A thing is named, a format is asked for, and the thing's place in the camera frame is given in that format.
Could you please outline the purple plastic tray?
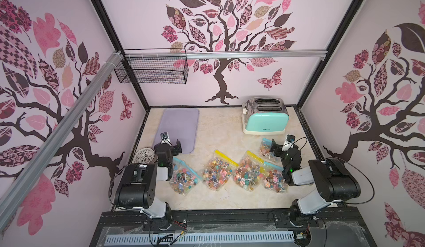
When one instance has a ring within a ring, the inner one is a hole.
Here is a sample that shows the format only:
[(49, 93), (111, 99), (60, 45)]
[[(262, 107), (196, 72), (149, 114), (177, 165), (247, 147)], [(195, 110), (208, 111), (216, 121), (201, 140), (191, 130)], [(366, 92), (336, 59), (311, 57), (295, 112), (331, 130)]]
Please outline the purple plastic tray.
[(162, 115), (153, 145), (159, 144), (160, 134), (167, 132), (173, 145), (179, 140), (183, 154), (191, 154), (195, 148), (199, 121), (198, 109), (166, 109)]

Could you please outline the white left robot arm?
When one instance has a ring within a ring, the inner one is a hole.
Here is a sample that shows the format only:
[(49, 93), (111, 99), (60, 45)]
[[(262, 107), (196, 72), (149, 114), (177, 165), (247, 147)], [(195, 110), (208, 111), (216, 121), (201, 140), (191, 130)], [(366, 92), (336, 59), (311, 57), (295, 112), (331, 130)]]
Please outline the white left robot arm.
[(124, 167), (122, 177), (111, 204), (123, 211), (137, 211), (151, 220), (170, 225), (170, 206), (156, 198), (157, 182), (170, 181), (173, 176), (173, 157), (182, 152), (180, 141), (172, 145), (167, 132), (160, 134), (160, 142), (154, 146), (156, 158), (152, 163), (131, 163)]

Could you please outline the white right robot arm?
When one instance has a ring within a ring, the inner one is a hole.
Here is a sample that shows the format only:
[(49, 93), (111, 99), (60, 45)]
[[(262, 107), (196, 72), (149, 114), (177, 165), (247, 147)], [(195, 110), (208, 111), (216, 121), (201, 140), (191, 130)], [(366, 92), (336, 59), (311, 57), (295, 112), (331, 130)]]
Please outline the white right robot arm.
[(324, 160), (311, 159), (302, 168), (301, 148), (295, 141), (283, 145), (271, 141), (270, 154), (281, 159), (282, 178), (288, 186), (315, 185), (306, 196), (292, 202), (288, 219), (294, 227), (311, 219), (320, 210), (334, 203), (357, 198), (361, 194), (358, 181), (336, 157)]

